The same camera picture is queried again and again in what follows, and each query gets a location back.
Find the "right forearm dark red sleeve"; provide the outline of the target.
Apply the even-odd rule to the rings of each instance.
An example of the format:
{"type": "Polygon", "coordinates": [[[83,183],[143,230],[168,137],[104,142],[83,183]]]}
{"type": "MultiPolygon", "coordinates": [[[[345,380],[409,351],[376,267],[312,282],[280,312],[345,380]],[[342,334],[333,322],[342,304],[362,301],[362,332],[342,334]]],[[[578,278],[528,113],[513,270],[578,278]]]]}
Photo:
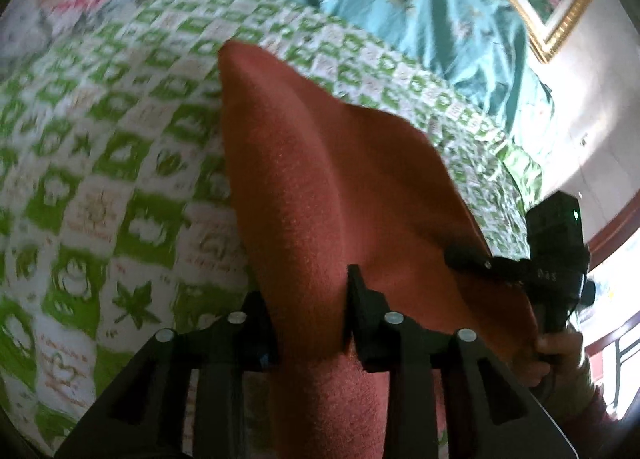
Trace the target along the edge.
{"type": "Polygon", "coordinates": [[[579,458],[597,458],[616,434],[601,391],[590,380],[557,385],[542,404],[579,458]]]}

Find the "person's right hand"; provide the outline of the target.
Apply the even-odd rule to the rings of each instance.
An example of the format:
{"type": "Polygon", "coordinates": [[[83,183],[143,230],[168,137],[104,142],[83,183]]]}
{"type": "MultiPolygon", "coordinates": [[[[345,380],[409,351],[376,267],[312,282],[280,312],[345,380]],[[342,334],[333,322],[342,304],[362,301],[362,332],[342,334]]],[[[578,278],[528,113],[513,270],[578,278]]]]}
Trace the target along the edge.
{"type": "Polygon", "coordinates": [[[562,332],[539,335],[535,344],[512,359],[511,371],[524,387],[551,381],[541,404],[557,420],[577,417],[596,393],[582,332],[567,326],[562,332]]]}

